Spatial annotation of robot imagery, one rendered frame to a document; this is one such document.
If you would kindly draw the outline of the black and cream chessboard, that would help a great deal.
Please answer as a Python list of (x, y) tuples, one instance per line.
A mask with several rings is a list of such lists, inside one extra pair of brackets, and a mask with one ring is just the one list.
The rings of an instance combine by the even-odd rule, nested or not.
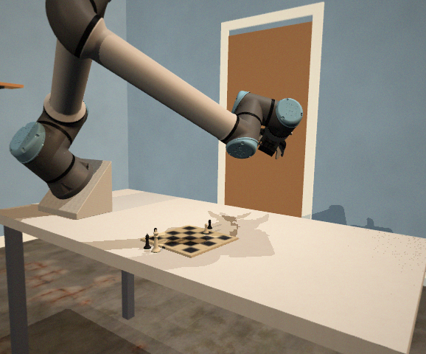
[(197, 226), (186, 225), (158, 233), (158, 247), (192, 258), (239, 240), (238, 237), (212, 230), (204, 234), (204, 230)]

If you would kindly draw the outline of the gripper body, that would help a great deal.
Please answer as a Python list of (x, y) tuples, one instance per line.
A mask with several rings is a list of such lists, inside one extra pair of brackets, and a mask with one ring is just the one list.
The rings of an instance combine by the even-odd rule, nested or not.
[[(260, 143), (262, 142), (262, 143)], [(272, 157), (272, 155), (276, 152), (277, 147), (279, 146), (280, 142), (274, 142), (270, 140), (266, 133), (263, 133), (262, 138), (259, 141), (259, 148), (258, 150), (268, 154)]]

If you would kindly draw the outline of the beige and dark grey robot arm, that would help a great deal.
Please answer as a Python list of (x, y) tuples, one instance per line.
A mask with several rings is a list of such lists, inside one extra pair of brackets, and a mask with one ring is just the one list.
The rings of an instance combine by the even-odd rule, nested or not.
[(46, 16), (57, 37), (51, 93), (38, 120), (14, 135), (10, 152), (56, 198), (75, 196), (93, 174), (91, 164), (69, 151), (88, 117), (83, 97), (92, 60), (218, 138), (234, 158), (255, 154), (262, 125), (274, 142), (293, 134), (303, 117), (296, 100), (240, 91), (228, 111), (107, 29), (108, 2), (46, 0)]

